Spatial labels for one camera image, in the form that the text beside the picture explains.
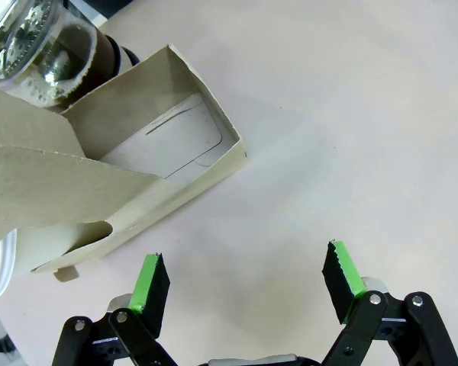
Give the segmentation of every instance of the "box flap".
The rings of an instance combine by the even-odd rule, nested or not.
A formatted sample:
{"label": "box flap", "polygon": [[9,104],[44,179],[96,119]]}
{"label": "box flap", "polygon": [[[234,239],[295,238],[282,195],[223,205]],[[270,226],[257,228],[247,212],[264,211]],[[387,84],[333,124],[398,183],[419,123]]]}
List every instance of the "box flap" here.
{"label": "box flap", "polygon": [[14,277],[58,258],[74,247],[81,247],[109,236],[112,226],[105,221],[47,226],[17,230]]}
{"label": "box flap", "polygon": [[68,120],[0,90],[0,146],[84,156]]}
{"label": "box flap", "polygon": [[78,156],[0,146],[0,240],[15,228],[103,221],[157,180]]}

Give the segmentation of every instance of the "open cardboard box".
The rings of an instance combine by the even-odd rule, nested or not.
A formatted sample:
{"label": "open cardboard box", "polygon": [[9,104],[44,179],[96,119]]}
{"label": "open cardboard box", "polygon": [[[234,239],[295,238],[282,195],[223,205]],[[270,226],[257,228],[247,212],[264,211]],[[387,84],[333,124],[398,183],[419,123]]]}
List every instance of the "open cardboard box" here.
{"label": "open cardboard box", "polygon": [[17,229],[15,274],[69,268],[117,248],[245,161],[237,131],[172,47],[63,116],[0,91],[0,240]]}

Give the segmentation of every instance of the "metal screw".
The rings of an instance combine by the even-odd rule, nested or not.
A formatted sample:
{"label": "metal screw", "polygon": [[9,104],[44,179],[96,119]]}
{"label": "metal screw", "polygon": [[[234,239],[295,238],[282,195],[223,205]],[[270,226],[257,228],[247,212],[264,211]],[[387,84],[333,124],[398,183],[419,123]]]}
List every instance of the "metal screw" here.
{"label": "metal screw", "polygon": [[127,313],[125,311],[121,311],[119,314],[117,314],[118,323],[123,323],[126,320],[127,320]]}
{"label": "metal screw", "polygon": [[412,303],[416,306],[416,307],[422,307],[422,297],[419,297],[419,296],[414,296],[412,297]]}
{"label": "metal screw", "polygon": [[85,320],[76,320],[75,330],[79,332],[83,330],[83,328],[85,328]]}
{"label": "metal screw", "polygon": [[351,355],[353,355],[354,350],[351,347],[345,347],[344,350],[343,350],[343,353],[346,356],[351,356]]}
{"label": "metal screw", "polygon": [[380,298],[379,295],[373,294],[372,296],[369,297],[369,302],[372,303],[373,305],[378,305],[379,303],[382,302],[382,299]]}

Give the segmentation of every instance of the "glass jar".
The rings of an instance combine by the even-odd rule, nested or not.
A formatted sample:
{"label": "glass jar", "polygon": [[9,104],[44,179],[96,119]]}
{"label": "glass jar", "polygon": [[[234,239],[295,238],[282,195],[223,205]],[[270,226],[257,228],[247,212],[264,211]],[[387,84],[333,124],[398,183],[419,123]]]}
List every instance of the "glass jar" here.
{"label": "glass jar", "polygon": [[10,95],[61,111],[125,60],[138,62],[67,0],[0,0],[0,89]]}

